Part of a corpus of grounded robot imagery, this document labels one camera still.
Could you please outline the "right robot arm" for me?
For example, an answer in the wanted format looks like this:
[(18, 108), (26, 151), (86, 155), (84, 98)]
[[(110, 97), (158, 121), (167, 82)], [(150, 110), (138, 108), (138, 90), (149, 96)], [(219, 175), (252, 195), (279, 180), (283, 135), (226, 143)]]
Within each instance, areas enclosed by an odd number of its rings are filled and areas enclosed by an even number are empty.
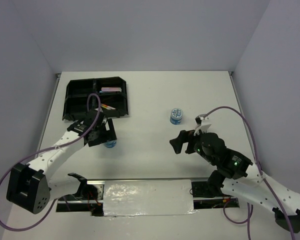
[(203, 188), (210, 196), (231, 195), (274, 213), (283, 229), (300, 232), (300, 193), (283, 186), (242, 153), (226, 147), (216, 133), (182, 130), (169, 141), (176, 154), (187, 144), (186, 154), (196, 153), (216, 169)]

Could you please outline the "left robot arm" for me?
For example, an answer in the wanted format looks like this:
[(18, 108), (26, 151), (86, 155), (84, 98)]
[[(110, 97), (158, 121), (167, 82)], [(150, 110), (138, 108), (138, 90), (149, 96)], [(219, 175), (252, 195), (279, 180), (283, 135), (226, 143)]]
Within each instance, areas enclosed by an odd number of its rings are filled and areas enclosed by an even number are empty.
[(60, 179), (54, 173), (83, 147), (94, 147), (117, 140), (112, 119), (96, 109), (71, 124), (51, 150), (40, 153), (27, 164), (18, 163), (10, 172), (6, 199), (33, 213), (40, 213), (49, 201), (72, 195), (81, 200), (100, 190), (88, 180), (70, 171)]

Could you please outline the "thin orange highlighter pen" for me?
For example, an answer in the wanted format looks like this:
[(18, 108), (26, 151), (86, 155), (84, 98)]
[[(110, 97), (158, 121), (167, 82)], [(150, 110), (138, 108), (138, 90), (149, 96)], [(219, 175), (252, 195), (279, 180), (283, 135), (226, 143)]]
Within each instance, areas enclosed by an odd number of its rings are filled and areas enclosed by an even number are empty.
[(101, 104), (101, 107), (106, 109), (106, 110), (116, 110), (116, 108), (114, 108), (112, 106), (109, 106), (109, 105), (106, 105), (106, 104)]

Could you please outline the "blue paint jar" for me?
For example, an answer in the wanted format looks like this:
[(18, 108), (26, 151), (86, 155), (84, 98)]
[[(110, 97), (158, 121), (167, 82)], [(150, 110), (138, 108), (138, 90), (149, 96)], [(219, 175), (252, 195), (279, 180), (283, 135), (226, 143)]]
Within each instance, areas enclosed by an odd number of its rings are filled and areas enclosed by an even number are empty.
[(179, 125), (182, 122), (184, 112), (180, 108), (173, 108), (170, 112), (170, 122)]
[(113, 148), (113, 147), (116, 146), (116, 144), (117, 144), (117, 141), (116, 140), (112, 140), (112, 141), (105, 142), (104, 146), (106, 148)]

